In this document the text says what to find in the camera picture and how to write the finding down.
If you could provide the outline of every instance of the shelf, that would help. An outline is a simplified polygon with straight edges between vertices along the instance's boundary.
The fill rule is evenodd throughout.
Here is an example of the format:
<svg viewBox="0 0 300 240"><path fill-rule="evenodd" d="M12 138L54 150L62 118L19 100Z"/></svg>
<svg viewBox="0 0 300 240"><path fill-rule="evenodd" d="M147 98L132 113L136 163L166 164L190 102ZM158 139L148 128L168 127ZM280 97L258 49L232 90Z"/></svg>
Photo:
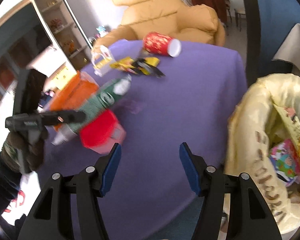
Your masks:
<svg viewBox="0 0 300 240"><path fill-rule="evenodd" d="M70 59L71 59L71 58L74 58L74 57L77 56L81 51L85 50L87 46L88 46L88 45L85 45L85 46L81 47L81 48L78 49L76 52L74 52L73 54L71 54L71 55L69 56L69 58L70 58Z"/></svg>
<svg viewBox="0 0 300 240"><path fill-rule="evenodd" d="M74 25L74 23L68 23L68 24L64 25L62 28L55 30L53 32L53 34L56 35L56 34L62 32L63 30L65 30L66 28L69 28L72 25Z"/></svg>
<svg viewBox="0 0 300 240"><path fill-rule="evenodd" d="M59 2L56 2L55 4L52 4L52 5L50 5L50 6L46 7L46 8L44 8L43 10L41 10L41 12L44 13L44 12L50 11L50 10L52 10L52 9L57 9L57 8L60 7L61 3L63 3L62 0L59 1Z"/></svg>

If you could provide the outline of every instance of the yellow trash bag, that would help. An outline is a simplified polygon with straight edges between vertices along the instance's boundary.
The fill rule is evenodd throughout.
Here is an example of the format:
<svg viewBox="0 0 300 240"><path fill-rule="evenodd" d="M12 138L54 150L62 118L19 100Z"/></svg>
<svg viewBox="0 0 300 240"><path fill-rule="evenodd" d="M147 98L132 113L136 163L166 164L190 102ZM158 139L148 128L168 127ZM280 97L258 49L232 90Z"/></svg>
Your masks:
<svg viewBox="0 0 300 240"><path fill-rule="evenodd" d="M229 120L225 173L250 174L268 203L280 233L285 234L300 226L300 203L291 203L284 182L277 178L268 158L268 136L272 136L269 133L278 114L273 104L295 109L300 120L300 77L272 74L258 79L249 88ZM230 195L226 194L224 211L229 214L229 209Z"/></svg>

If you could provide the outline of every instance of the gloved hand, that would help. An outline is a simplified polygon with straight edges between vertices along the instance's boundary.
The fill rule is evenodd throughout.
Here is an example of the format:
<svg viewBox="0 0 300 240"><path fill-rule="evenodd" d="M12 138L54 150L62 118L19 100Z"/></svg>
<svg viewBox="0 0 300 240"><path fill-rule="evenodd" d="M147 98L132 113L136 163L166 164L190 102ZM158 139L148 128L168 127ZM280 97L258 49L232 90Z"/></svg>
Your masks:
<svg viewBox="0 0 300 240"><path fill-rule="evenodd" d="M32 171L37 170L43 163L44 140L48 138L48 131L45 128L40 138L34 145L30 145L30 154L27 156L27 162ZM29 143L17 132L10 132L3 144L1 157L5 164L14 172L19 172L17 149L22 149Z"/></svg>

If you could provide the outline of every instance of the orange package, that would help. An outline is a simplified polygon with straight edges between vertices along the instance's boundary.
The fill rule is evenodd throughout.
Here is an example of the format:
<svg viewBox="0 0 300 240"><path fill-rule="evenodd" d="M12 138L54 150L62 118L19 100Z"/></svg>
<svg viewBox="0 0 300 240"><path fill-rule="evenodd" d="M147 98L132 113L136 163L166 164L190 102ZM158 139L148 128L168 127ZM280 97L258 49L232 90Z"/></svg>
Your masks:
<svg viewBox="0 0 300 240"><path fill-rule="evenodd" d="M50 103L50 111L71 110L79 108L82 103L99 89L98 84L85 72L77 74L55 95ZM58 131L61 124L54 126Z"/></svg>

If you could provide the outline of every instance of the black sleeve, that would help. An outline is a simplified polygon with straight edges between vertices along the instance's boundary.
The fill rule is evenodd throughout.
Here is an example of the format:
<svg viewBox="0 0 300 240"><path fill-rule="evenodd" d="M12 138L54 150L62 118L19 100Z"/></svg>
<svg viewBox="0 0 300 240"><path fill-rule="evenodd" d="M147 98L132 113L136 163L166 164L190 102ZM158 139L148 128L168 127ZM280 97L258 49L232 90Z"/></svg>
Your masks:
<svg viewBox="0 0 300 240"><path fill-rule="evenodd" d="M0 214L7 208L10 201L18 196L21 173L13 172L7 167L0 153Z"/></svg>

